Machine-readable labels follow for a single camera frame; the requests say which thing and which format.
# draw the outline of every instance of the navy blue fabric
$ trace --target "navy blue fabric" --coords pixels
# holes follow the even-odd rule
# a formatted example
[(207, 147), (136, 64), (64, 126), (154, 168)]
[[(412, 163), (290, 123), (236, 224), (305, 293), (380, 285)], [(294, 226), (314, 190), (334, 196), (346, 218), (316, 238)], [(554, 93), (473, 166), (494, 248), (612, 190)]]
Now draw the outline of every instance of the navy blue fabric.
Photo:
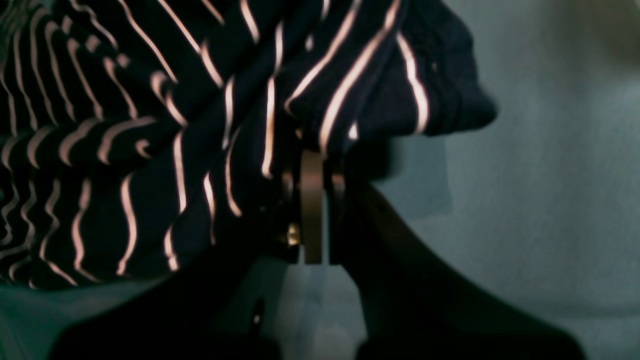
[(6, 51), (0, 280), (41, 290), (178, 271), (301, 145), (496, 117), (440, 0), (64, 0)]

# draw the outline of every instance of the garment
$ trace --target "garment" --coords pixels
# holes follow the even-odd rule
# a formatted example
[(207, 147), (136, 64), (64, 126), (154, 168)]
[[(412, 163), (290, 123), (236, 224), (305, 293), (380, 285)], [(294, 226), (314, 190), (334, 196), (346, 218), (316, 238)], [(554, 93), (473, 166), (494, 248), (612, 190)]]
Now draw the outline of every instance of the garment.
[(9, 284), (175, 272), (277, 201), (298, 145), (331, 158), (496, 117), (439, 0), (29, 5), (0, 78)]

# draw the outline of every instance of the striped fabric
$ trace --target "striped fabric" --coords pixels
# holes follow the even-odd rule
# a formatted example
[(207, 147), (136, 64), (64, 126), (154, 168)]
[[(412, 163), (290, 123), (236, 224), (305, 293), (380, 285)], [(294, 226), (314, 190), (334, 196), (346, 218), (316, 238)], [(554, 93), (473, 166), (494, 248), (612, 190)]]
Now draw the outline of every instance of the striped fabric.
[(175, 272), (274, 203), (297, 143), (340, 156), (496, 115), (471, 36), (440, 0), (28, 8), (25, 21), (0, 18), (0, 29), (20, 24), (0, 34), (6, 284)]

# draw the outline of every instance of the striped shirt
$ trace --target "striped shirt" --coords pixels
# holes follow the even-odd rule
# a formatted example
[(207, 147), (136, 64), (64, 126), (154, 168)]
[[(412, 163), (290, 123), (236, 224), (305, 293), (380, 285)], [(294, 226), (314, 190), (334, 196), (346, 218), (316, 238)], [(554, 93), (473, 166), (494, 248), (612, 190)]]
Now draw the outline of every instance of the striped shirt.
[(27, 17), (0, 17), (6, 284), (175, 272), (273, 205), (292, 144), (328, 158), (496, 116), (440, 0), (15, 3)]

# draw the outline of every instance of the gray wall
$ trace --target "gray wall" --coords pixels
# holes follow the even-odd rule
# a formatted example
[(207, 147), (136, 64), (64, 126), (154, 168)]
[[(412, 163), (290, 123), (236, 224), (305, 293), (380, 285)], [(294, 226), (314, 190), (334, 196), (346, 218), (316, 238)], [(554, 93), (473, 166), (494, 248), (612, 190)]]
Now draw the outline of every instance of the gray wall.
[[(474, 32), (500, 119), (394, 142), (395, 175), (378, 187), (454, 268), (568, 329), (592, 359), (640, 358), (640, 11), (633, 0), (448, 3)], [(0, 321), (17, 339), (0, 358), (20, 359), (17, 348), (39, 358), (45, 350), (26, 333), (64, 302), (77, 311), (49, 322), (41, 340), (141, 289), (94, 291), (0, 288), (5, 309), (39, 309)], [(286, 359), (352, 359), (366, 337), (341, 268), (261, 261), (220, 326), (244, 324), (258, 295)]]

